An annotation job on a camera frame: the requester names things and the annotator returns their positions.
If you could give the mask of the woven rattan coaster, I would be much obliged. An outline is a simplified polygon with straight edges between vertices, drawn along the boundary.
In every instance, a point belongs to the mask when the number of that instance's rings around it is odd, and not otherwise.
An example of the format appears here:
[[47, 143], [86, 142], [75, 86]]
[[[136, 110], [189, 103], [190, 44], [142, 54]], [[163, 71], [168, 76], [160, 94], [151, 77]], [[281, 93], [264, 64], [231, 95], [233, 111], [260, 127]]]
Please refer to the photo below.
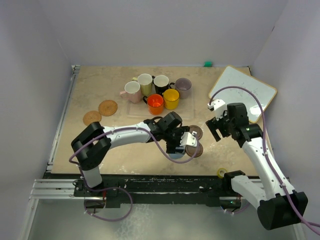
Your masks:
[[116, 113], [118, 104], [113, 100], [104, 100], [98, 106], [98, 111], [102, 116], [108, 117]]
[[83, 123], [88, 126], [91, 123], [94, 122], [100, 122], [102, 120], [102, 115], [96, 111], [96, 110], [91, 110], [89, 112], [87, 112], [84, 116], [83, 116]]

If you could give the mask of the dark wooden coaster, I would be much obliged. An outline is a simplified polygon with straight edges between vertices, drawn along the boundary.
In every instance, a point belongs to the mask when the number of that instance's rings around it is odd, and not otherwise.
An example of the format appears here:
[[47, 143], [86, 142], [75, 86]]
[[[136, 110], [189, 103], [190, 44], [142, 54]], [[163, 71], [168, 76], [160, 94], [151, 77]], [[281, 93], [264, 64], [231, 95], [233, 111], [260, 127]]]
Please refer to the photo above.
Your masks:
[[192, 135], [195, 135], [198, 140], [200, 140], [203, 137], [203, 130], [197, 125], [190, 125], [189, 132]]
[[195, 158], [200, 157], [203, 154], [204, 148], [201, 143], [198, 143], [197, 146], [186, 146], [185, 152], [188, 156], [192, 157], [195, 154]]

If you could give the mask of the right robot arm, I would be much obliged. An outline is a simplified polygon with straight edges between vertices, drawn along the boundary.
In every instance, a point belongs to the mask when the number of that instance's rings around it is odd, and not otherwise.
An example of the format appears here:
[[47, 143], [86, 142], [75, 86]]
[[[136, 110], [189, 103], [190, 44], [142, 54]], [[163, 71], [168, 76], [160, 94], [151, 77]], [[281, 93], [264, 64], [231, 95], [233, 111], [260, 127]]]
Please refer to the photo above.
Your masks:
[[257, 186], [241, 170], [227, 172], [223, 176], [223, 192], [244, 197], [254, 206], [266, 230], [301, 223], [299, 216], [304, 214], [308, 198], [304, 192], [297, 192], [282, 173], [261, 127], [249, 122], [246, 106], [216, 99], [208, 104], [208, 109], [215, 114], [206, 122], [214, 139], [231, 136], [249, 157], [262, 183], [262, 187]]

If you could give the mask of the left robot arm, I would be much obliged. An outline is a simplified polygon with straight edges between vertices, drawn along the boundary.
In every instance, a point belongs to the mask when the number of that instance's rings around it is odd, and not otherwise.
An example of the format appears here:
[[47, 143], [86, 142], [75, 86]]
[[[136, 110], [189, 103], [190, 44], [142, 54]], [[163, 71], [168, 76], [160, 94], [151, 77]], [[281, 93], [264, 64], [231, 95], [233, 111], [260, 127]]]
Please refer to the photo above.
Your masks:
[[198, 142], [189, 126], [183, 126], [182, 118], [174, 111], [166, 116], [156, 116], [134, 125], [121, 127], [102, 126], [98, 121], [88, 125], [72, 142], [75, 164], [86, 182], [85, 190], [91, 196], [103, 191], [99, 166], [107, 152], [116, 147], [135, 143], [159, 143], [165, 141], [165, 157], [175, 162], [185, 154], [187, 146], [197, 147]]

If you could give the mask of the blue smiley coaster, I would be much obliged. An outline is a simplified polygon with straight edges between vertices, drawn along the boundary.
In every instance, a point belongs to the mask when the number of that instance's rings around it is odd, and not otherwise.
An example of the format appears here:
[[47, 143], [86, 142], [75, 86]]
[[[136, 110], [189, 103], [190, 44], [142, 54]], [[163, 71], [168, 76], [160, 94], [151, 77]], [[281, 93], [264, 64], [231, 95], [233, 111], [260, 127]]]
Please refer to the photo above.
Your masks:
[[181, 153], [169, 153], [168, 156], [173, 160], [177, 160], [177, 159], [182, 158], [184, 156], [184, 154], [181, 154]]

